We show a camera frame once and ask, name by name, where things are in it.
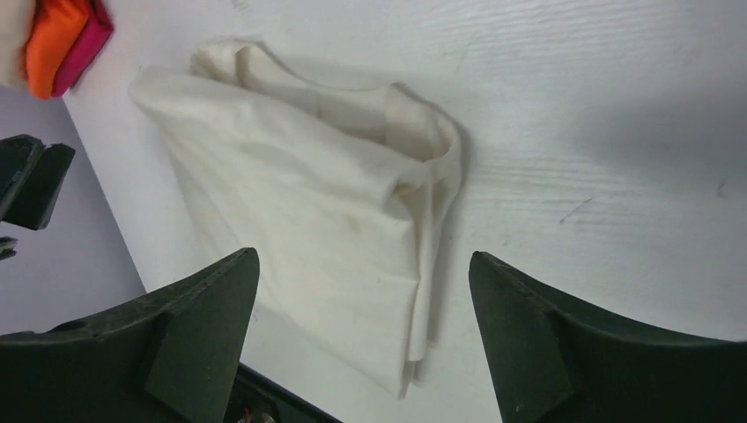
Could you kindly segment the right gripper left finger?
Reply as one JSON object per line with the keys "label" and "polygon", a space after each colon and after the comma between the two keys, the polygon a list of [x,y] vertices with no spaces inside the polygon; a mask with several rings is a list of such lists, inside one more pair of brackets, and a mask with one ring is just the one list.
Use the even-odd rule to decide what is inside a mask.
{"label": "right gripper left finger", "polygon": [[259,273],[240,249],[114,308],[2,336],[2,421],[221,421]]}

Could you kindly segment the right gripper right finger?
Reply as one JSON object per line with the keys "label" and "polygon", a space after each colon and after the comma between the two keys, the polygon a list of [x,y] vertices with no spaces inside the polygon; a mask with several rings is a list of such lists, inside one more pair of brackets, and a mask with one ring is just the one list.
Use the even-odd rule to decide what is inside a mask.
{"label": "right gripper right finger", "polygon": [[746,344],[666,330],[485,252],[469,284],[505,422],[743,422]]}

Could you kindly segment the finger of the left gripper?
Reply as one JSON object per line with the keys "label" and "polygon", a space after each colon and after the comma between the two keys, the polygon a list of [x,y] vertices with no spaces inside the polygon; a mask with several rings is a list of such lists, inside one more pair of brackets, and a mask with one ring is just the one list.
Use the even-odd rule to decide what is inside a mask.
{"label": "finger of the left gripper", "polygon": [[76,151],[21,134],[1,140],[1,220],[38,231],[51,220]]}

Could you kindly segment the cream white t shirt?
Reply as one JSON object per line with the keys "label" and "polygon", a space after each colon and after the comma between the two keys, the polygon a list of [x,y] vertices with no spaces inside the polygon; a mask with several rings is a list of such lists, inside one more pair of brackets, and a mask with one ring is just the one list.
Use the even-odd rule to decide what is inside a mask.
{"label": "cream white t shirt", "polygon": [[129,96],[161,133],[204,251],[257,250],[256,299],[403,398],[425,357],[462,137],[400,85],[342,89],[263,45],[200,45]]}

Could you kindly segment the folded orange t shirt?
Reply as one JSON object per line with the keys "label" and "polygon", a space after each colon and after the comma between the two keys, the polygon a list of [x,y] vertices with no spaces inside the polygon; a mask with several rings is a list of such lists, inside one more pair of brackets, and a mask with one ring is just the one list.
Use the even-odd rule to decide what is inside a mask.
{"label": "folded orange t shirt", "polygon": [[25,45],[28,91],[48,100],[55,75],[83,31],[90,12],[83,0],[36,2],[31,35]]}

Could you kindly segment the folded beige t shirt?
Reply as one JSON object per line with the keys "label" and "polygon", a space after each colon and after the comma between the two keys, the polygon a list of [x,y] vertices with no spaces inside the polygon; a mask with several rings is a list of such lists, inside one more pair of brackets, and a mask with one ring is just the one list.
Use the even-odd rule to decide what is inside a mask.
{"label": "folded beige t shirt", "polygon": [[1,0],[1,85],[25,89],[26,44],[33,28],[34,0]]}

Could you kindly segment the folded red t shirt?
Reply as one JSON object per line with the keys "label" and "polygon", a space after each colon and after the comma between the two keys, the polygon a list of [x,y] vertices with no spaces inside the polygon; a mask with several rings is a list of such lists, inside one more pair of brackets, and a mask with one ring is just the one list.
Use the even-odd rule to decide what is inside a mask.
{"label": "folded red t shirt", "polygon": [[87,1],[86,7],[89,19],[55,74],[52,97],[61,97],[80,80],[114,32],[103,1]]}

